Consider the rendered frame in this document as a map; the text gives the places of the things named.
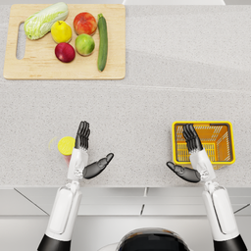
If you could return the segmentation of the green apple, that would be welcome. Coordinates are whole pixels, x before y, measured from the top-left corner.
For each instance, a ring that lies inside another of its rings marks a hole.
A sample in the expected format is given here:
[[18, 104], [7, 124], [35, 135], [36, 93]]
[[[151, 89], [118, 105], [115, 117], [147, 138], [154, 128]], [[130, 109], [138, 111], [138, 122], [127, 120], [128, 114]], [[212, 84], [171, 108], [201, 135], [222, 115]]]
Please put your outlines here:
[[81, 56], [90, 55], [95, 49], [94, 39], [88, 34], [80, 34], [75, 39], [75, 49]]

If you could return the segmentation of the dark red apple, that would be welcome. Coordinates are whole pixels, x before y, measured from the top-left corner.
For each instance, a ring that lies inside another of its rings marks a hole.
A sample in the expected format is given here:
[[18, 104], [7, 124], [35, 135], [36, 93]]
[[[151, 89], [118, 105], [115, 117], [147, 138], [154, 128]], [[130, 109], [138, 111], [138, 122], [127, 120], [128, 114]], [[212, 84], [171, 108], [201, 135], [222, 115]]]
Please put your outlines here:
[[66, 42], [59, 43], [55, 47], [55, 56], [63, 63], [69, 63], [75, 58], [74, 47]]

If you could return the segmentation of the napa cabbage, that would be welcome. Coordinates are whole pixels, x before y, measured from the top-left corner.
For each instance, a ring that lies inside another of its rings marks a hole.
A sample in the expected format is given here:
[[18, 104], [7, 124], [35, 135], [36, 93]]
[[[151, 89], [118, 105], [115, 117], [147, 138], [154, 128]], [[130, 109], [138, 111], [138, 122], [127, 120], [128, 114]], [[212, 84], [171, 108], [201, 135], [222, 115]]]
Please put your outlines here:
[[25, 35], [30, 40], [40, 39], [46, 35], [56, 21], [64, 21], [68, 16], [69, 8], [64, 2], [50, 5], [25, 20]]

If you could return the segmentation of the green cucumber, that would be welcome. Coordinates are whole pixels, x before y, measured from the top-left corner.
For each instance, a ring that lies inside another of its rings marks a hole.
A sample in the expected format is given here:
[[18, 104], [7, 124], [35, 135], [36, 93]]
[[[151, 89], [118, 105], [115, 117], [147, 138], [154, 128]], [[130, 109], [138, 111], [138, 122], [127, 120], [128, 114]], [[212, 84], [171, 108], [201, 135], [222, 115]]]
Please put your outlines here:
[[102, 14], [98, 15], [98, 30], [99, 30], [99, 51], [97, 67], [99, 72], [103, 72], [108, 56], [108, 30], [107, 22]]

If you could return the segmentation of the yellow slatted basket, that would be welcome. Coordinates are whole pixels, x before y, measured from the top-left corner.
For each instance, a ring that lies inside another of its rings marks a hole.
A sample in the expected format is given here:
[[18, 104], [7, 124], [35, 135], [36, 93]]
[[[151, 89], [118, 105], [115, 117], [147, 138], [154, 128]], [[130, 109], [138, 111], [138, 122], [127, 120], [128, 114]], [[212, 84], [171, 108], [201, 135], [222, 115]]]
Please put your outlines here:
[[[192, 122], [215, 170], [235, 162], [232, 124], [230, 122]], [[173, 159], [177, 165], [190, 166], [183, 136], [186, 122], [172, 125]]]

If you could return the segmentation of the dark round robot body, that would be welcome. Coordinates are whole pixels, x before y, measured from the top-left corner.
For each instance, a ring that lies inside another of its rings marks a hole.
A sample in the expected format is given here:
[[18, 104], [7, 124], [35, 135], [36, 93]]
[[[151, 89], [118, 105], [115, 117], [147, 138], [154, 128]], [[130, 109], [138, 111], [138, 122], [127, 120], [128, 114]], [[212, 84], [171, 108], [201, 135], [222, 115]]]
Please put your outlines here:
[[191, 251], [175, 232], [148, 227], [132, 230], [116, 247], [116, 251]]

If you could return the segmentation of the wooden cutting board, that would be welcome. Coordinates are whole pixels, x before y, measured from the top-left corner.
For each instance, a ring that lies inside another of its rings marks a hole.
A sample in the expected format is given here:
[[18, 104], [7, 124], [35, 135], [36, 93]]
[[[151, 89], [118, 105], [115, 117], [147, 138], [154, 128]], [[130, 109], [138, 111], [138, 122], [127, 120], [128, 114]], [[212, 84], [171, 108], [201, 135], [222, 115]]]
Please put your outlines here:
[[108, 58], [105, 70], [97, 68], [98, 53], [79, 54], [70, 63], [60, 62], [56, 43], [47, 34], [38, 40], [25, 41], [25, 54], [17, 58], [20, 24], [30, 15], [44, 9], [44, 4], [15, 4], [11, 7], [3, 76], [6, 79], [122, 79], [126, 75], [126, 7], [122, 4], [71, 4], [67, 23], [76, 14], [87, 11], [102, 14], [108, 27]]

